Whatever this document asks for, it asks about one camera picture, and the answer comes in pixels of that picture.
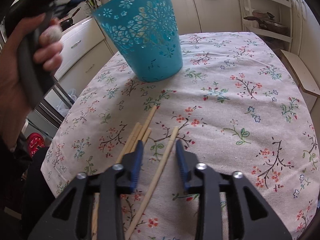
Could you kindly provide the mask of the person's left hand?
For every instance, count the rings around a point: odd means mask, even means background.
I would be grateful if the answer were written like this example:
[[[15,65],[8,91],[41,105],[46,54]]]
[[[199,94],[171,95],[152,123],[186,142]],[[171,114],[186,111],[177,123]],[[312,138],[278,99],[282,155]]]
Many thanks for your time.
[[[45,14],[24,18],[16,26],[1,52],[1,138],[12,149],[24,126],[27,115],[31,112],[25,96],[17,66],[17,48],[22,39],[43,22]],[[41,34],[38,49],[33,60],[43,65],[45,71],[55,74],[62,63],[63,44],[50,43],[47,33]]]

